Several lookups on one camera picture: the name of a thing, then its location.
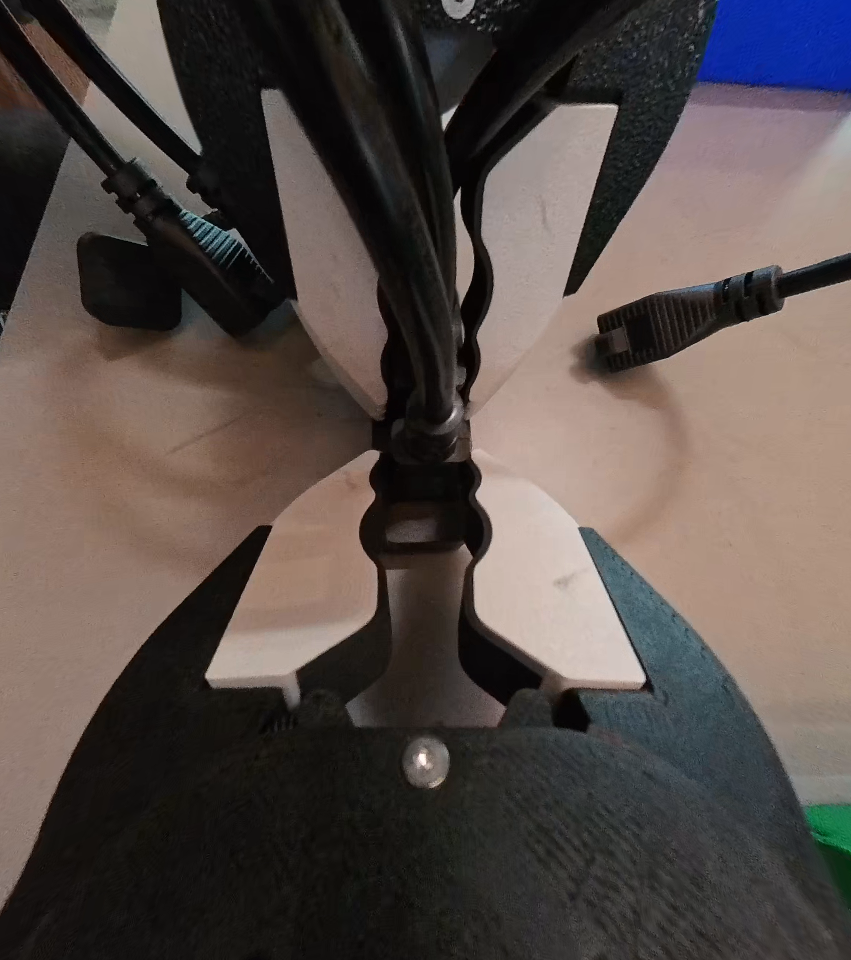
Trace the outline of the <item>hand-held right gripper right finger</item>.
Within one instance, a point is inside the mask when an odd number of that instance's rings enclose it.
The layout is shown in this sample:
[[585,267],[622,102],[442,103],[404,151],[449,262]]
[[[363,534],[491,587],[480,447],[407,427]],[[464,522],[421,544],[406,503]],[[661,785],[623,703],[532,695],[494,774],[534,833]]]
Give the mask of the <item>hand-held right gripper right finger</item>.
[[487,453],[469,504],[478,539],[464,582],[480,637],[544,691],[637,691],[647,673],[576,520]]

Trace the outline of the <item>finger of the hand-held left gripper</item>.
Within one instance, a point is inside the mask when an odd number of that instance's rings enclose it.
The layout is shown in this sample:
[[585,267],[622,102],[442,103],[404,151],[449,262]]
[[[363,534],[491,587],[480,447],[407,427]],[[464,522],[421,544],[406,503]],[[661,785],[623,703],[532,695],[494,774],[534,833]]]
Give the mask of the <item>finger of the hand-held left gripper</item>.
[[533,98],[467,162],[459,193],[472,271],[461,395],[473,417],[558,311],[616,124],[612,102]]
[[261,105],[299,319],[335,380],[367,415],[383,419],[387,327],[379,275],[284,93],[263,90]]

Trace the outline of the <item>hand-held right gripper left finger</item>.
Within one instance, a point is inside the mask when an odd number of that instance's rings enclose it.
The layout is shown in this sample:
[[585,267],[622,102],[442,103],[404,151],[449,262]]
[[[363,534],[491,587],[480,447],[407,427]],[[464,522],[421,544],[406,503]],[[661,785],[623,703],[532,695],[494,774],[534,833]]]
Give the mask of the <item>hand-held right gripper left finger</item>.
[[383,676],[386,579],[361,538],[380,456],[362,453],[277,516],[206,668],[211,688],[361,694]]

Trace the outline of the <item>blue plastic bin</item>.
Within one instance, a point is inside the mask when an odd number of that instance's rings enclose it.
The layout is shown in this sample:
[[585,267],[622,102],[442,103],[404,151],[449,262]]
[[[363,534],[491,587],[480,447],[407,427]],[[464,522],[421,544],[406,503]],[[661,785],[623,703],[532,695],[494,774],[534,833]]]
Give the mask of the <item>blue plastic bin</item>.
[[851,1],[720,1],[697,80],[851,93]]

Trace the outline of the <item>grey power strip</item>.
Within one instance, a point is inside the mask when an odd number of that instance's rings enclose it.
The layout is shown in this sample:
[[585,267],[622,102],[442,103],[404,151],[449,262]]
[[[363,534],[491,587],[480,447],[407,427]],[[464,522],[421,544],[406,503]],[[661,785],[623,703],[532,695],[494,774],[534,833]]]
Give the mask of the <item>grey power strip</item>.
[[443,462],[413,461],[402,436],[394,436],[399,424],[395,417],[371,423],[371,448],[379,456],[370,471],[373,502],[360,526],[363,546],[381,562],[460,546],[480,556],[487,532],[476,498],[481,474],[470,423],[463,423],[453,453]]

